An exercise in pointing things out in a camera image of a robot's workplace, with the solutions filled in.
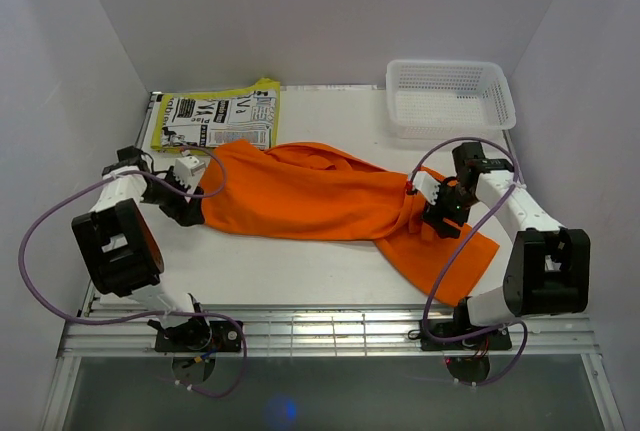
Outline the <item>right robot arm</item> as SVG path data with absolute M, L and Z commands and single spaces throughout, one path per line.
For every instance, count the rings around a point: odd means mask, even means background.
M 589 299 L 591 241 L 582 229 L 552 218 L 529 194 L 517 160 L 504 151 L 499 158 L 484 152 L 489 140 L 461 137 L 453 145 L 453 175 L 437 180 L 420 165 L 408 177 L 408 193 L 426 204 L 422 221 L 439 238 L 460 243 L 440 271 L 428 294 L 433 302 L 445 276 L 462 251 L 490 219 L 496 219 L 511 242 L 501 284 L 462 299 L 439 334 L 429 319 L 423 337 L 438 344 L 474 348 L 527 316 L 575 314 Z

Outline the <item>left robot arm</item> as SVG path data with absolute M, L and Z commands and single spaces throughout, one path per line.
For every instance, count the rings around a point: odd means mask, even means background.
M 198 314 L 201 306 L 190 293 L 170 291 L 161 283 L 164 260 L 139 206 L 152 204 L 183 227 L 204 222 L 199 181 L 206 163 L 185 151 L 157 175 L 147 154 L 128 146 L 118 161 L 103 169 L 109 181 L 91 210 L 72 220 L 72 231 L 91 281 L 102 294 L 129 298 L 149 311 L 160 311 L 148 325 L 170 343 L 190 350 L 205 348 L 212 327 Z

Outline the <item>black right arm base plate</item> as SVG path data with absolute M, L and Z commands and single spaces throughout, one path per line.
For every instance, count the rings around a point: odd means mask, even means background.
M 436 320 L 429 322 L 427 335 L 424 327 L 419 329 L 416 339 L 422 351 L 508 351 L 512 349 L 512 341 L 507 330 L 491 331 L 480 336 L 460 338 L 470 334 L 479 327 L 463 328 L 453 320 Z

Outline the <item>orange trousers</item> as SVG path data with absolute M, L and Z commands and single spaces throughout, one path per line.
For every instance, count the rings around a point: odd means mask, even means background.
M 322 143 L 261 151 L 245 140 L 216 149 L 200 186 L 205 224 L 230 234 L 310 241 L 371 241 L 418 290 L 429 293 L 458 247 L 422 221 L 424 197 L 407 177 Z M 436 293 L 457 304 L 468 296 L 499 245 L 478 233 Z

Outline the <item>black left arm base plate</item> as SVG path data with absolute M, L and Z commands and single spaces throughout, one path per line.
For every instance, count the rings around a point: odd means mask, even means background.
M 205 353 L 208 351 L 234 353 L 242 350 L 238 329 L 228 321 L 190 320 L 174 328 L 157 328 L 153 350 L 165 353 Z

